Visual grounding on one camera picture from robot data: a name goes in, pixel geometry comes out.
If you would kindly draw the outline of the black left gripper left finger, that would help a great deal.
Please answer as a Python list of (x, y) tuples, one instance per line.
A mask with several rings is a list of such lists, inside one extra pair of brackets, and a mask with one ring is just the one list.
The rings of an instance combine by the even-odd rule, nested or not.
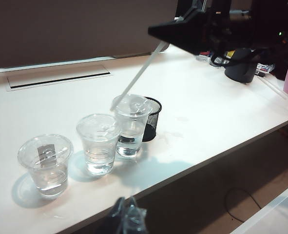
[(112, 209), (106, 216), (104, 223), (102, 224), (103, 234), (119, 234), (121, 233), (122, 219), (124, 215), (124, 202), (125, 198), (120, 197)]

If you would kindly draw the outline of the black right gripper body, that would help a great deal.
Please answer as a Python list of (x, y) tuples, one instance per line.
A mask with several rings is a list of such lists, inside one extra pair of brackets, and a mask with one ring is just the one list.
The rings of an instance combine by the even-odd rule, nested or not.
[(245, 10), (207, 9), (206, 50), (222, 53), (238, 48), (246, 48), (245, 27), (247, 12)]

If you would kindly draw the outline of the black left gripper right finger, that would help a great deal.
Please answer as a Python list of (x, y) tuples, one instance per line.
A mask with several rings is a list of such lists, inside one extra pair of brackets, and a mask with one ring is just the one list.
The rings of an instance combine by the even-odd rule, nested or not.
[(146, 234), (145, 217), (147, 210), (138, 207), (136, 199), (131, 196), (122, 215), (122, 234)]

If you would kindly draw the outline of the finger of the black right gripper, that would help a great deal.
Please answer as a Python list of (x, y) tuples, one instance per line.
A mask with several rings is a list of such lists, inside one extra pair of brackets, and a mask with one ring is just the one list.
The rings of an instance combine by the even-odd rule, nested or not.
[(208, 50), (205, 22), (170, 21), (148, 27), (148, 34), (193, 55)]
[(205, 22), (207, 13), (196, 7), (191, 7), (183, 16), (182, 22)]

